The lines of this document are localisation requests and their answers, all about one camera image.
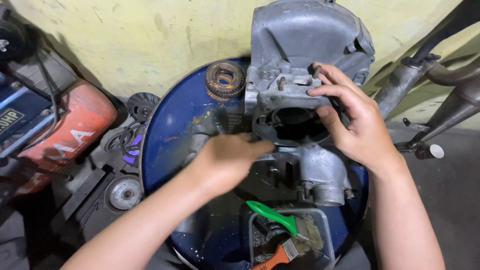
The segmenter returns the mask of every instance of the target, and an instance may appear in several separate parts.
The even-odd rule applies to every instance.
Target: yellow wall
[[[49,42],[89,81],[114,95],[146,91],[162,96],[192,69],[217,59],[247,55],[253,9],[272,0],[19,0],[4,1],[41,28]],[[367,26],[376,47],[366,92],[381,86],[402,55],[429,34],[461,0],[337,0]],[[458,58],[479,41],[480,26],[444,41],[435,52]],[[447,89],[424,86],[406,99],[394,119],[431,115],[432,98]],[[478,126],[480,121],[467,127]]]

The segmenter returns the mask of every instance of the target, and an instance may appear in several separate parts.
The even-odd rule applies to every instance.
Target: rusty gear
[[[211,98],[225,102],[240,95],[245,88],[245,74],[235,62],[217,61],[205,71],[205,86]]]

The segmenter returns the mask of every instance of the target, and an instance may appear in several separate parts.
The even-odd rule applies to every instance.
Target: person's right hand
[[[338,97],[350,118],[350,124],[345,127],[334,108],[326,105],[317,108],[335,146],[370,170],[385,168],[402,160],[387,132],[377,103],[335,66],[315,62],[313,67],[319,65],[322,69],[318,78],[323,85],[309,90],[307,94]]]

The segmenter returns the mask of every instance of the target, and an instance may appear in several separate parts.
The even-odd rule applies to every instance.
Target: plastic container
[[[297,257],[288,264],[281,264],[276,266],[275,269],[316,269],[316,270],[331,270],[335,266],[335,252],[333,250],[332,236],[330,234],[330,228],[328,226],[328,219],[325,213],[318,208],[292,208],[292,209],[275,209],[282,215],[310,215],[313,218],[314,224],[317,226],[320,236],[324,243],[322,253],[327,255],[330,259],[326,259],[322,256],[318,256],[313,259],[312,257]],[[250,247],[250,260],[252,265],[254,264],[255,256],[253,254],[253,220],[259,215],[253,213],[248,221],[249,228],[249,247]]]

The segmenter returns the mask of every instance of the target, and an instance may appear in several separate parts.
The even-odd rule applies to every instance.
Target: oil stain
[[[162,32],[163,38],[168,39],[169,32],[168,32],[167,26],[163,24],[162,15],[160,13],[156,13],[154,18],[153,18],[153,21],[155,23],[156,29],[158,31]]]
[[[116,3],[113,8],[112,8],[112,11],[115,12],[121,5]]]
[[[192,49],[192,29],[190,28],[189,25],[187,25],[187,28],[185,29],[185,33],[187,33],[188,47],[190,48],[190,52],[192,53],[192,55],[195,55]]]

